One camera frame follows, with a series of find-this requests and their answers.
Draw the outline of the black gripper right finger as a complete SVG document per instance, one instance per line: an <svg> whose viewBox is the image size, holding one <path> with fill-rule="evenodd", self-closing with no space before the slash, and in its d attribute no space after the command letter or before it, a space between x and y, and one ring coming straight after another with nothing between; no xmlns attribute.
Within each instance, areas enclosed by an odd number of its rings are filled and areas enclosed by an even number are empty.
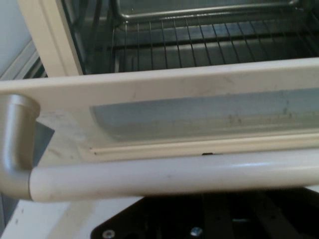
<svg viewBox="0 0 319 239"><path fill-rule="evenodd" d="M319 194L306 188L235 195L234 239L317 239Z"/></svg>

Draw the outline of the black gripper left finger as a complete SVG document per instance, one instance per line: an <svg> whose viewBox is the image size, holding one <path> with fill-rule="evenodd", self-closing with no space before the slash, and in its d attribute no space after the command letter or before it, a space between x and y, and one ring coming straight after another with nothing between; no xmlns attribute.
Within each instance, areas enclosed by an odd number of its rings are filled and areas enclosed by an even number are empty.
<svg viewBox="0 0 319 239"><path fill-rule="evenodd" d="M225 193L145 197L138 201L141 226L213 226L226 211Z"/></svg>

